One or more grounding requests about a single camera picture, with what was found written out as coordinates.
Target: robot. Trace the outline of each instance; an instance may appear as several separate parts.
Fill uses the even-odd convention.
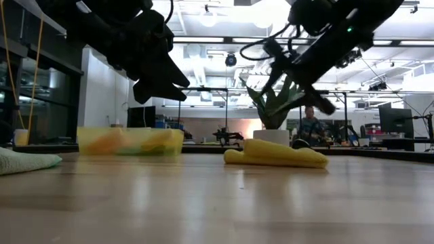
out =
[[[144,104],[151,97],[186,99],[175,86],[188,87],[188,79],[174,64],[168,52],[173,48],[174,34],[164,17],[152,10],[152,0],[36,0],[49,17],[67,30],[67,40],[84,47],[86,44],[105,55],[108,63],[123,69],[138,82],[135,100]],[[304,92],[304,96],[284,104],[273,113],[298,106],[316,106],[331,115],[336,108],[312,86],[333,66],[344,68],[361,51],[373,46],[374,31],[395,13],[404,0],[287,0],[291,5],[289,24],[269,38],[249,44],[264,44],[274,58],[272,72],[261,94],[286,73]],[[288,39],[284,52],[275,37],[290,25],[297,34]],[[302,54],[292,49],[292,39],[300,36],[301,26],[317,40]]]

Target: yellow cloth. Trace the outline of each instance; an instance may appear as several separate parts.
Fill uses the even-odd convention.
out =
[[[250,139],[244,142],[244,151],[227,150],[224,153],[226,164],[249,164],[290,167],[311,167],[323,169],[328,158],[310,148],[295,150],[263,140]]]

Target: wooden surface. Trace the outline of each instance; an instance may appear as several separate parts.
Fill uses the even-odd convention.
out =
[[[434,167],[330,157],[328,170],[65,155],[0,177],[0,243],[433,243]]]

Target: plastic container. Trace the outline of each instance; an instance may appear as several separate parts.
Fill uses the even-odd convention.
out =
[[[176,156],[181,153],[184,132],[179,129],[79,127],[82,155]]]

